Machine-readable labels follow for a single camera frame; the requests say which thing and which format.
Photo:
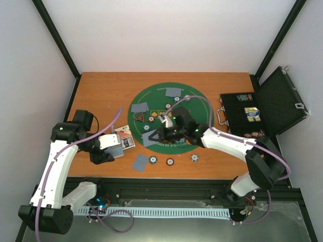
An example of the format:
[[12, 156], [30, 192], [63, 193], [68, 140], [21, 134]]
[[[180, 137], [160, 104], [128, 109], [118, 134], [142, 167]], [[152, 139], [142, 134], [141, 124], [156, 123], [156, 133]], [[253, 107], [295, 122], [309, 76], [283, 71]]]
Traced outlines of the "dark red poker chip stack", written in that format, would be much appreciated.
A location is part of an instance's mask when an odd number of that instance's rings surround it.
[[174, 165], [174, 159], [172, 159], [172, 158], [168, 158], [167, 160], [166, 160], [166, 164], [168, 165], [168, 166], [172, 166], [172, 165]]

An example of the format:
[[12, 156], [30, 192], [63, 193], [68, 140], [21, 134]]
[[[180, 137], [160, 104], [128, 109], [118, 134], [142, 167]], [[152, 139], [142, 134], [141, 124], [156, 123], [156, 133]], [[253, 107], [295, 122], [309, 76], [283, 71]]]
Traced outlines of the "black red triangular dealer button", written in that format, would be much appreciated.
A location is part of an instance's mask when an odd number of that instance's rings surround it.
[[133, 118], [139, 122], [145, 122], [144, 112], [137, 113]]

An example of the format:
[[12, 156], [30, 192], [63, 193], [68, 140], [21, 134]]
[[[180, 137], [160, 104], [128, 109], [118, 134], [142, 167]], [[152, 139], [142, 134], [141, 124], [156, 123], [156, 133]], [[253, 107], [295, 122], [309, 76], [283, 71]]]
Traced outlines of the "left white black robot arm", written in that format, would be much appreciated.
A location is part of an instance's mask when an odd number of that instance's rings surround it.
[[41, 232], [66, 234], [74, 215], [86, 202], [99, 203], [105, 197], [105, 190], [90, 181], [79, 183], [68, 195], [63, 195], [71, 163], [79, 150], [87, 152], [90, 161], [99, 165], [114, 161], [107, 148], [121, 145], [119, 135], [106, 134], [114, 123], [91, 134], [93, 118], [92, 113], [77, 110], [71, 121], [58, 123], [52, 129], [50, 152], [40, 183], [29, 205], [20, 206], [18, 211], [37, 239]]

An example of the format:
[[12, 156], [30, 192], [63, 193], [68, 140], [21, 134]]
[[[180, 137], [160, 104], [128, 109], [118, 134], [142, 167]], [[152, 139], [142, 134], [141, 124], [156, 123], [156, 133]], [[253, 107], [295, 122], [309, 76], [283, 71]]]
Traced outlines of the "grey playing card deck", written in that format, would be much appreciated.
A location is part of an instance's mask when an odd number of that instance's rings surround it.
[[114, 159], [124, 156], [122, 146], [108, 147], [104, 151], [106, 154], [110, 154]]

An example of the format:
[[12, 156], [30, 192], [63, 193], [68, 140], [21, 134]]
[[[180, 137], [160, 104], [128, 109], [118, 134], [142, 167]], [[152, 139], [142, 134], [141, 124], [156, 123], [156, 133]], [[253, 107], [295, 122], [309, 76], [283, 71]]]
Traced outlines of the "dark red chips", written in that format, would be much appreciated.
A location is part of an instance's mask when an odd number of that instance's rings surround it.
[[149, 118], [148, 118], [148, 121], [150, 122], [150, 123], [153, 123], [154, 121], [155, 121], [155, 117], [154, 116], [149, 116]]
[[171, 106], [172, 106], [171, 104], [167, 103], [167, 104], [165, 105], [165, 109], [166, 109], [166, 110], [168, 110], [169, 108], [171, 108]]

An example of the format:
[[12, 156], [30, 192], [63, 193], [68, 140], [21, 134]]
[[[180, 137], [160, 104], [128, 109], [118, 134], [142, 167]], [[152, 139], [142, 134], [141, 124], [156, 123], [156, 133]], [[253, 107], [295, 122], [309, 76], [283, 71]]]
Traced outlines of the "blue patterned playing card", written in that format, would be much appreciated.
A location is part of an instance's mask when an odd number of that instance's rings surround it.
[[146, 111], [149, 111], [149, 107], [146, 102], [131, 105], [131, 112], [132, 113], [140, 113], [140, 112], [146, 112]]

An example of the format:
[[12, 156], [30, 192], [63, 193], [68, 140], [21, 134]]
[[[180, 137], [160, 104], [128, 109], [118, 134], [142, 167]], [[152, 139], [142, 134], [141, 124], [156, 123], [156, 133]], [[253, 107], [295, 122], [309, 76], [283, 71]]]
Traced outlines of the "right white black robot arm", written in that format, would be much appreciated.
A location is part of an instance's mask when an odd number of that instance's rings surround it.
[[185, 139], [191, 145], [219, 150], [246, 163], [248, 171], [233, 179], [226, 190], [225, 198], [232, 204], [238, 204], [254, 190], [270, 190], [290, 173], [281, 153], [268, 137], [243, 138], [208, 124], [198, 124], [182, 106], [173, 109], [171, 117], [161, 114], [158, 118], [161, 126], [148, 137], [149, 140], [167, 144]]

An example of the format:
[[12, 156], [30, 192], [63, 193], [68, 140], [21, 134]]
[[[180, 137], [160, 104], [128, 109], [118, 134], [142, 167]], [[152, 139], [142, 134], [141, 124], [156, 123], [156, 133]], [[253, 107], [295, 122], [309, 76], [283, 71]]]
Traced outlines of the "blue white poker chip stack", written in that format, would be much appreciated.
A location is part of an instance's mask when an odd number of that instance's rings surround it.
[[199, 160], [199, 156], [197, 154], [192, 154], [190, 159], [192, 162], [197, 162]]

